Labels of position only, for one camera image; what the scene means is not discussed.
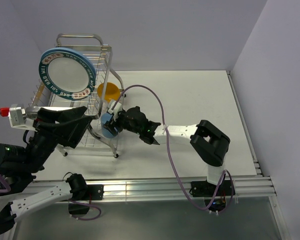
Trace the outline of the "blue plastic cup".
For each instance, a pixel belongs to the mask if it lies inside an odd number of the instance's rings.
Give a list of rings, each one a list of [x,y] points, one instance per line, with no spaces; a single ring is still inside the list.
[[[118,115],[109,112],[106,112],[101,116],[101,132],[104,137],[112,139],[118,135],[119,131],[116,127],[117,118]]]

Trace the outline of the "yellow bowl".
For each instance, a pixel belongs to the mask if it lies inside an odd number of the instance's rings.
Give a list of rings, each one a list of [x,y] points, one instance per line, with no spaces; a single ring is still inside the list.
[[[101,83],[97,87],[97,95],[100,98],[102,98],[103,90],[104,90],[104,83]],[[106,100],[108,103],[111,100],[117,101],[120,95],[121,95],[120,89],[114,83],[108,82],[104,93],[104,100]]]

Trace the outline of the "white plate green rim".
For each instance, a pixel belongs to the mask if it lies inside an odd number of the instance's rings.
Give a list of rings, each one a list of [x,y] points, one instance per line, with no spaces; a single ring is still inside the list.
[[[41,82],[51,93],[66,100],[82,100],[94,91],[96,78],[90,67],[71,53],[47,55],[38,66]]]

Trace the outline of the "blue plastic plate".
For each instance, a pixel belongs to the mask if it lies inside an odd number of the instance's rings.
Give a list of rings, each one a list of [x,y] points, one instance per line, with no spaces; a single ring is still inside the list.
[[[67,53],[67,54],[72,54],[78,58],[80,58],[83,62],[85,62],[89,68],[92,70],[93,73],[93,78],[95,79],[97,77],[97,72],[96,69],[93,65],[93,63],[86,57],[84,56],[82,53],[80,53],[79,51],[70,49],[70,48],[66,48],[66,47],[54,47],[51,49],[46,50],[40,57],[40,61],[42,62],[43,59],[48,56],[49,54],[54,54],[57,52],[62,52],[62,53]]]

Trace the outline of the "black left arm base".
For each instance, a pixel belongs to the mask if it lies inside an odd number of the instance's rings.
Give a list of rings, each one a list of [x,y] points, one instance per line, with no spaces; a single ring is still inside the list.
[[[93,201],[101,201],[104,195],[104,185],[103,184],[89,184],[87,186],[87,191],[83,195],[81,201],[92,204]],[[87,214],[90,210],[93,210],[91,207],[79,205],[76,203],[69,202],[68,212],[70,215],[75,215],[78,218],[87,218]]]

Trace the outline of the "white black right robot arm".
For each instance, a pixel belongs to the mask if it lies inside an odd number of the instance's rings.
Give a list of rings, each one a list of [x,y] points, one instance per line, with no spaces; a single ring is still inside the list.
[[[123,130],[137,134],[148,145],[167,142],[191,145],[199,157],[207,164],[206,189],[212,195],[223,188],[222,174],[224,159],[229,150],[230,138],[208,120],[193,125],[164,125],[147,119],[139,106],[124,110],[122,107],[109,108],[101,116],[102,134],[112,139]]]

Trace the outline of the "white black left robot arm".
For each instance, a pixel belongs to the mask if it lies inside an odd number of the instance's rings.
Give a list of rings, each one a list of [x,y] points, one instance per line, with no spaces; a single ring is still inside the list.
[[[23,217],[59,201],[79,201],[88,186],[81,174],[73,173],[50,190],[16,200],[32,183],[58,146],[75,148],[93,117],[87,107],[64,109],[14,104],[0,109],[12,128],[23,129],[26,147],[0,143],[0,235],[11,230]]]

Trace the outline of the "stainless steel dish rack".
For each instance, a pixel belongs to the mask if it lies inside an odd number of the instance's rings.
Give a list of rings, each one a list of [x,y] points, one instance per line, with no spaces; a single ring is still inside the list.
[[[58,49],[64,47],[78,51],[91,61],[96,71],[94,90],[84,99],[69,100],[53,93],[41,82],[37,87],[32,103],[26,109],[27,117],[35,118],[41,108],[61,111],[82,106],[87,107],[85,114],[94,117],[94,120],[87,128],[81,141],[75,149],[58,145],[58,151],[63,156],[70,153],[100,155],[102,152],[108,152],[118,158],[118,139],[108,139],[102,135],[100,117],[107,111],[106,92],[102,91],[101,96],[98,96],[97,93],[97,88],[101,84],[110,84],[108,81],[110,75],[118,80],[116,85],[120,93],[125,89],[123,80],[112,68],[112,47],[105,44],[99,35],[93,33],[60,33],[56,38],[55,46]]]

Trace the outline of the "aluminium rail frame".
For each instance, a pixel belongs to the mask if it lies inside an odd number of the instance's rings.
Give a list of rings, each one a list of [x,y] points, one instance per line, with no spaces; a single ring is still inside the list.
[[[258,161],[226,70],[120,71],[126,88],[124,108],[140,106],[146,116],[168,125],[190,126],[207,119],[230,138],[225,168],[234,182],[235,196],[225,213],[209,214],[215,233],[230,233],[234,240],[282,240],[284,235],[273,212],[272,180],[257,169]],[[38,180],[22,193],[27,198],[53,187],[66,171],[79,172],[88,184],[103,184],[103,202],[181,201],[188,203],[173,174],[166,145],[143,143],[123,132],[116,139],[114,159],[96,141],[67,157],[52,154]]]

